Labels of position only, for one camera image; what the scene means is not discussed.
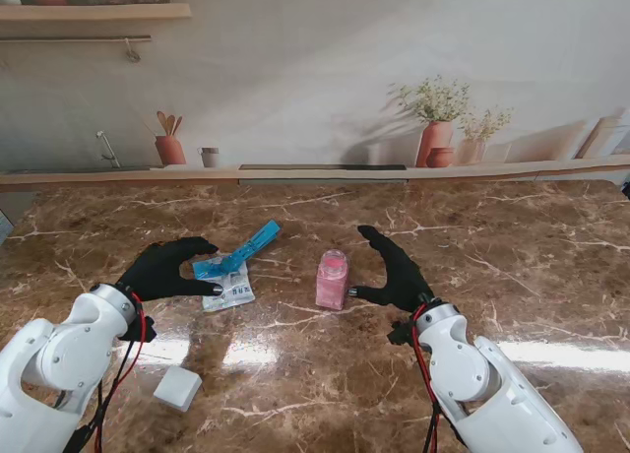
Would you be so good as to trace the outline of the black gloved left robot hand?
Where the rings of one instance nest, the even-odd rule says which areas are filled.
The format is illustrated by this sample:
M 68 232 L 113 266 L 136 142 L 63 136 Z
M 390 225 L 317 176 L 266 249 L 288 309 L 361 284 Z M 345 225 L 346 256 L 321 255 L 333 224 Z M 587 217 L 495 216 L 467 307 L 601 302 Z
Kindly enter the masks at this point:
M 183 237 L 166 243 L 149 245 L 115 283 L 126 293 L 134 293 L 141 301 L 173 296 L 220 296 L 219 284 L 185 279 L 180 266 L 194 256 L 214 254 L 218 249 L 201 236 Z

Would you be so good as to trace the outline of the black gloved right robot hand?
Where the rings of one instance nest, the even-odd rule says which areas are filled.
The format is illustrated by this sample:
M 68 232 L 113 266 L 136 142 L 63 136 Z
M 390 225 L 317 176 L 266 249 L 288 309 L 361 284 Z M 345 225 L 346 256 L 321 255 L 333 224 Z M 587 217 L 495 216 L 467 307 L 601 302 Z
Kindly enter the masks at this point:
M 385 265 L 386 284 L 382 288 L 356 286 L 348 291 L 350 296 L 381 306 L 393 304 L 409 313 L 416 312 L 421 305 L 429 304 L 435 298 L 419 266 L 400 246 L 374 226 L 358 226 L 357 230 L 380 254 Z

